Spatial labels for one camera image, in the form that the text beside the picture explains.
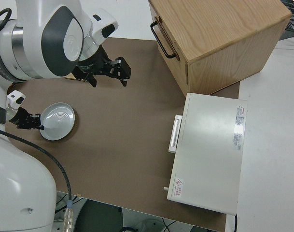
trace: cable connector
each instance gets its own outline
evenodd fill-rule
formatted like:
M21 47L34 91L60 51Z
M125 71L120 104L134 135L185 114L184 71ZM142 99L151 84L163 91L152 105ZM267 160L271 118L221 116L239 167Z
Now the cable connector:
M72 232L73 231L73 201L68 200L67 208L64 214L64 221L63 221L63 232Z

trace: drawer handle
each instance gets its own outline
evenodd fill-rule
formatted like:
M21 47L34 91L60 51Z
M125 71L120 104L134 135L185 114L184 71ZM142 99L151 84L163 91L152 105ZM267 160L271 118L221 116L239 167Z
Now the drawer handle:
M153 22L153 23L150 25L150 28L151 28L151 31L152 31L153 35L154 35L155 38L156 38L156 41L158 42L158 44L160 45L162 51L164 52L164 55L165 55L168 59L171 59L171 58L176 57L176 54L175 54L175 53L169 55L169 54L167 53L167 51L165 50L164 46L162 45L160 39L158 38L158 36L157 36L157 34L156 34L156 32L155 32L155 30L153 29L153 27L156 26L156 25L158 25L158 22L157 22L157 21Z

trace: white appliance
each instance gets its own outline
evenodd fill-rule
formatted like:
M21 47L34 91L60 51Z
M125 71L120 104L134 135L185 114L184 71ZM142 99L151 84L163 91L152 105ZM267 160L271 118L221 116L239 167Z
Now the white appliance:
M246 112L243 100L187 94L167 199L236 215Z

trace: warning label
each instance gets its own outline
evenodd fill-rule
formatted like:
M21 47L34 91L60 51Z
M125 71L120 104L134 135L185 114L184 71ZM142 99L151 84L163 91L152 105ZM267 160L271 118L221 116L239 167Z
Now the warning label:
M183 179L176 178L174 186L174 197L181 197L183 188Z

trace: wooden box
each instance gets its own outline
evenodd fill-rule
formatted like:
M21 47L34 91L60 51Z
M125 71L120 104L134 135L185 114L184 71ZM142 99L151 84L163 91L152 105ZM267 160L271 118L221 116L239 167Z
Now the wooden box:
M159 50L184 95L212 94L261 71L291 16L280 0L149 4Z

